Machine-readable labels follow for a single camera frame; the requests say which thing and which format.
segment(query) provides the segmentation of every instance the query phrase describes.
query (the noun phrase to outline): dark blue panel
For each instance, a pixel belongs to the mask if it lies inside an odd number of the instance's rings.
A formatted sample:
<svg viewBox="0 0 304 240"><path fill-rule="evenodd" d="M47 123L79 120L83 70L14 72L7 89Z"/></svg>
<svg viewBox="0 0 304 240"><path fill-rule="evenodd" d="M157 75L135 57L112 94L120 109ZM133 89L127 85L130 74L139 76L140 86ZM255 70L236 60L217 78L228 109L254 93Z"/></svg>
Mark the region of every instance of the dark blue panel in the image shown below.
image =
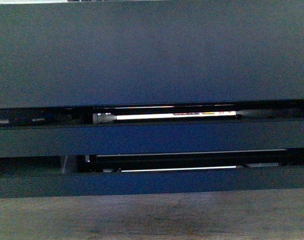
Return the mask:
<svg viewBox="0 0 304 240"><path fill-rule="evenodd" d="M0 198L304 188L304 167L0 177Z"/></svg>
<svg viewBox="0 0 304 240"><path fill-rule="evenodd" d="M0 108L304 99L304 0L0 5Z"/></svg>
<svg viewBox="0 0 304 240"><path fill-rule="evenodd" d="M304 148L304 120L0 130L0 158L282 148Z"/></svg>

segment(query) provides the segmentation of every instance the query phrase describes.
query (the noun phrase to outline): wooden table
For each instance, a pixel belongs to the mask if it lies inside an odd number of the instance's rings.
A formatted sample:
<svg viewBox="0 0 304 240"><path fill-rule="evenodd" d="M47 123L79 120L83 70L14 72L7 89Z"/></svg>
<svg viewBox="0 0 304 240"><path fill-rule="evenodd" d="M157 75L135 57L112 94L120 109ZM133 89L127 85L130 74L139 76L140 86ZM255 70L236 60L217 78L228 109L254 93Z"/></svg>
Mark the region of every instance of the wooden table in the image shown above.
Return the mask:
<svg viewBox="0 0 304 240"><path fill-rule="evenodd" d="M0 199L0 240L304 239L304 189Z"/></svg>

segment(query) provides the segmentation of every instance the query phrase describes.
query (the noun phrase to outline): horizontal slot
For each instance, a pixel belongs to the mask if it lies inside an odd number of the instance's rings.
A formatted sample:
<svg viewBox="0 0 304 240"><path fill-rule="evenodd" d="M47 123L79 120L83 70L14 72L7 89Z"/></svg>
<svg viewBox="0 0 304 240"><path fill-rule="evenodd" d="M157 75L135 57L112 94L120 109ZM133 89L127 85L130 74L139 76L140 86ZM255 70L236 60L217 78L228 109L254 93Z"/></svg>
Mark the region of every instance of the horizontal slot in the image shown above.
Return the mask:
<svg viewBox="0 0 304 240"><path fill-rule="evenodd" d="M304 149L91 155L79 160L79 170L84 173L193 171L231 166L258 167L261 164L303 165Z"/></svg>
<svg viewBox="0 0 304 240"><path fill-rule="evenodd" d="M304 100L0 109L0 128L284 119L304 119Z"/></svg>

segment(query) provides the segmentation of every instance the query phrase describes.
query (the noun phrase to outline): dark blue surface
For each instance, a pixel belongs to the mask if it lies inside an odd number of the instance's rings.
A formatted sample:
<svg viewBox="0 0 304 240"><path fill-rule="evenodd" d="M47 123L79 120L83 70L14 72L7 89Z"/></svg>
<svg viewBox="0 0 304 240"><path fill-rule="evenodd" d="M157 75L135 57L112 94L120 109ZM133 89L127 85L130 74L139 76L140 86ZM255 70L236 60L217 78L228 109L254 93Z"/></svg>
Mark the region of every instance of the dark blue surface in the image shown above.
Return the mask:
<svg viewBox="0 0 304 240"><path fill-rule="evenodd" d="M283 148L304 148L304 120L0 130L0 158Z"/></svg>
<svg viewBox="0 0 304 240"><path fill-rule="evenodd" d="M304 0L0 5L0 108L304 99Z"/></svg>
<svg viewBox="0 0 304 240"><path fill-rule="evenodd" d="M304 188L304 167L0 177L0 198Z"/></svg>

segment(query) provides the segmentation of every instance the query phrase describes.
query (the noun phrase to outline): glowing light strip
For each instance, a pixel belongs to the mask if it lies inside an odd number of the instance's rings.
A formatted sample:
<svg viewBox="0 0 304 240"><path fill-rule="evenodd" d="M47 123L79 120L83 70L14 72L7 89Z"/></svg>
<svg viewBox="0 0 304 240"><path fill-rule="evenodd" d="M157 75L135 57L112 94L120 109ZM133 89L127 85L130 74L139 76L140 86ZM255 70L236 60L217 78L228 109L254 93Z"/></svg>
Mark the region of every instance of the glowing light strip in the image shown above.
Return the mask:
<svg viewBox="0 0 304 240"><path fill-rule="evenodd" d="M236 166L209 166L209 167L187 167L187 168L163 168L163 169L142 169L142 170L122 170L126 172L162 172L162 171L183 171L183 170L206 170L206 169L235 169Z"/></svg>
<svg viewBox="0 0 304 240"><path fill-rule="evenodd" d="M8 124L8 123L10 123L10 121L9 120L0 120L0 124Z"/></svg>
<svg viewBox="0 0 304 240"><path fill-rule="evenodd" d="M168 119L168 118L196 118L196 117L200 118L200 117L218 117L218 116L236 116L236 111L118 115L116 116L116 119L138 120L138 119Z"/></svg>

